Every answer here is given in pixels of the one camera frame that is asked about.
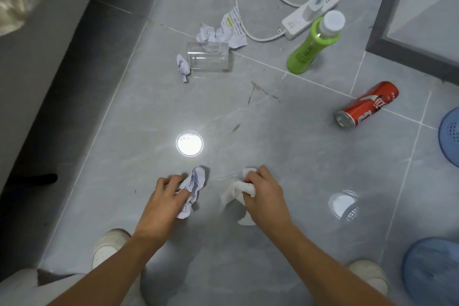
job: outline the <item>power strip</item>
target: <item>power strip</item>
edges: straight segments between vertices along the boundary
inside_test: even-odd
[[[281,31],[285,31],[285,37],[293,40],[306,28],[310,27],[314,21],[322,17],[325,13],[335,8],[339,0],[310,0],[297,9],[294,13],[284,18]]]

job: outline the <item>crumpled paper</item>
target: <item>crumpled paper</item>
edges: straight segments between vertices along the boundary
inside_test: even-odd
[[[187,76],[190,75],[190,65],[181,55],[177,55],[177,65],[179,66],[179,72],[182,75],[183,83],[187,83]]]
[[[240,25],[240,16],[237,7],[223,16],[220,28],[201,23],[201,29],[196,36],[198,42],[227,42],[230,48],[239,48],[247,45],[246,33]]]
[[[178,192],[181,189],[187,189],[191,192],[188,201],[183,205],[181,212],[177,215],[178,219],[188,218],[191,214],[191,205],[198,199],[198,192],[204,187],[206,181],[206,172],[201,167],[195,167],[191,174],[179,186]]]
[[[246,178],[247,174],[249,174],[250,171],[256,172],[257,170],[255,168],[245,168],[242,171],[242,176],[244,179]],[[253,184],[249,183],[244,183],[243,181],[235,181],[221,196],[220,196],[220,210],[219,212],[223,212],[225,207],[227,206],[228,203],[230,203],[232,200],[236,199],[240,203],[242,203],[244,206],[246,205],[246,202],[244,201],[244,195],[242,193],[248,193],[250,197],[254,198],[255,197],[255,187]],[[255,225],[254,221],[252,220],[252,217],[250,216],[249,212],[246,212],[246,215],[237,222],[239,225],[244,225],[244,226],[253,226]]]

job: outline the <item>soda can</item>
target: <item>soda can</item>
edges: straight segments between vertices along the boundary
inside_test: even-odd
[[[399,89],[389,81],[378,83],[363,96],[335,112],[336,122],[344,128],[358,126],[399,96]]]

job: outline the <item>plastic cup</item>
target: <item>plastic cup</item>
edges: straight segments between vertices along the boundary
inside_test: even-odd
[[[190,69],[228,70],[229,50],[227,42],[188,42],[186,53]]]

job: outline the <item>left hand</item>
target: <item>left hand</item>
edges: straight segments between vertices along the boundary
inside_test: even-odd
[[[144,238],[159,249],[169,238],[175,217],[179,214],[191,192],[187,189],[175,194],[183,181],[180,175],[159,178],[132,237]]]

